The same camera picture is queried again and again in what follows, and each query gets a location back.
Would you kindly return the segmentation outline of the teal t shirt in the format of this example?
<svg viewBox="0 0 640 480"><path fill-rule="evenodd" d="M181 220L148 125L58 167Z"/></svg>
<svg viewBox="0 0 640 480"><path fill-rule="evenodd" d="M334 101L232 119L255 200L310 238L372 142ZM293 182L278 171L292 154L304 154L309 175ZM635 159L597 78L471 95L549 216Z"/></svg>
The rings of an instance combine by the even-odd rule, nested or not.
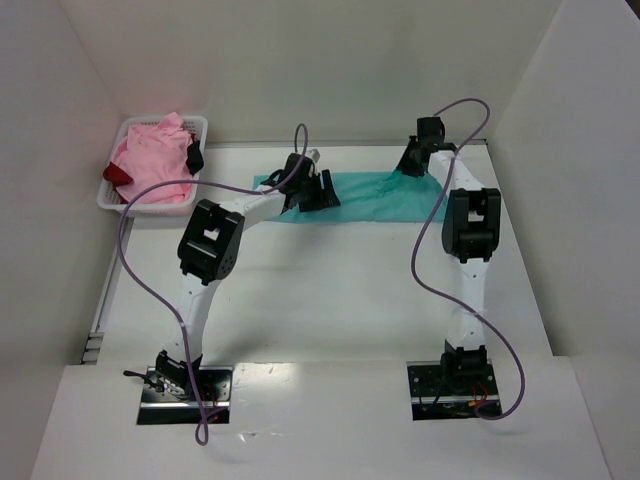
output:
<svg viewBox="0 0 640 480"><path fill-rule="evenodd" d="M423 223L441 193L440 184L429 174L336 172L331 179L340 206L312 212L293 209L273 220L292 224Z"/></svg>

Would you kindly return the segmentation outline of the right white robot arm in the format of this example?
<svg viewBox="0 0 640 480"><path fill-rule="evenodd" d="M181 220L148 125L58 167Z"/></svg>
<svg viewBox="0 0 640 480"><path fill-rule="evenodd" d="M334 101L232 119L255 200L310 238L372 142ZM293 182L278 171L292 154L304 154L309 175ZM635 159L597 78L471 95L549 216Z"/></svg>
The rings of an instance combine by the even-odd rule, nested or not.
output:
<svg viewBox="0 0 640 480"><path fill-rule="evenodd" d="M441 391L466 395L488 372L485 332L477 315L484 311L485 278L499 244L501 193L483 185L454 156L455 150L445 140L441 118L422 117L396 169L413 178L431 175L446 196L441 240L456 269L451 295L464 305L454 311L448 326Z"/></svg>

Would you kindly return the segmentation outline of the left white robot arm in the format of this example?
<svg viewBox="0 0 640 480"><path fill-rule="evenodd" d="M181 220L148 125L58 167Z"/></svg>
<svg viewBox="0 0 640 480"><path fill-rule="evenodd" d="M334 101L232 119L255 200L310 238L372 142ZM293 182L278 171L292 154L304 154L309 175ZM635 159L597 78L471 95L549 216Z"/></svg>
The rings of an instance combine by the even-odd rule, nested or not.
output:
<svg viewBox="0 0 640 480"><path fill-rule="evenodd" d="M155 361L157 379L171 394L194 396L189 375L198 373L213 297L236 265L243 233L294 209L313 212L340 205L330 171L317 169L319 159L316 149L292 153L284 168L250 193L196 205L177 251L183 278L177 306L181 322Z"/></svg>

